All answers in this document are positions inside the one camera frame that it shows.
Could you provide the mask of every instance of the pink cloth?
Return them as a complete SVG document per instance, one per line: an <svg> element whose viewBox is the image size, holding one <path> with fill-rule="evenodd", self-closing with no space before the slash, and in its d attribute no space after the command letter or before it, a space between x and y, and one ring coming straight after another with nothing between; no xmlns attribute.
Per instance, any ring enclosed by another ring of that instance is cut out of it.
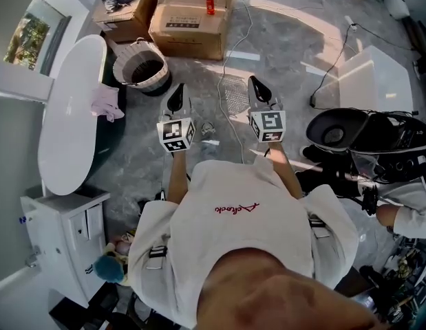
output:
<svg viewBox="0 0 426 330"><path fill-rule="evenodd" d="M118 91L118 88L100 83L98 88L94 89L92 115L104 115L110 122L117 118L123 118L124 113L118 108Z"/></svg>

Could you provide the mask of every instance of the cardboard box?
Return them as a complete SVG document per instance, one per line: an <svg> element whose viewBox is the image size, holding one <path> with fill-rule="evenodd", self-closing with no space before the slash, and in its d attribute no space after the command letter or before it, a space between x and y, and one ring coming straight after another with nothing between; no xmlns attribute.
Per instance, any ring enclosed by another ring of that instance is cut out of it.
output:
<svg viewBox="0 0 426 330"><path fill-rule="evenodd" d="M93 15L94 22L115 42L150 39L149 25L158 0L133 0L129 6L107 13L100 2Z"/></svg>
<svg viewBox="0 0 426 330"><path fill-rule="evenodd" d="M165 56L223 59L233 0L214 0L214 15L205 0L159 2L149 33Z"/></svg>

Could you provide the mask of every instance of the woven laundry basket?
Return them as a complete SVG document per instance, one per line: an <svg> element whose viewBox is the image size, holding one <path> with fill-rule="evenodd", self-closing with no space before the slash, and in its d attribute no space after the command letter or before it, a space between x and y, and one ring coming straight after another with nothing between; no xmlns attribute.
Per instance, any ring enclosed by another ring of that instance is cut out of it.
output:
<svg viewBox="0 0 426 330"><path fill-rule="evenodd" d="M139 89L146 96L161 96L171 86L171 72L159 49L138 38L114 63L118 82Z"/></svg>

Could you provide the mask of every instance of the red bottle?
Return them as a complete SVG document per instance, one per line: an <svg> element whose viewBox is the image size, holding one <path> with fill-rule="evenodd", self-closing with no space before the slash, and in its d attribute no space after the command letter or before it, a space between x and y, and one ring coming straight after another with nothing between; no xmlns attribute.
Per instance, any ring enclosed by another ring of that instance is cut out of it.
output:
<svg viewBox="0 0 426 330"><path fill-rule="evenodd" d="M206 13L215 14L214 10L214 0L205 0L206 1Z"/></svg>

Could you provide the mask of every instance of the window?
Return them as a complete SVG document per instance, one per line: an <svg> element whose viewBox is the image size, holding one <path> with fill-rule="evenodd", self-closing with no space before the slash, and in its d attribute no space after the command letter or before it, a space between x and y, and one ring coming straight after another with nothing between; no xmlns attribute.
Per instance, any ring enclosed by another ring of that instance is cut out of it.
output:
<svg viewBox="0 0 426 330"><path fill-rule="evenodd" d="M4 61L49 74L69 20L44 0L32 0L12 35Z"/></svg>

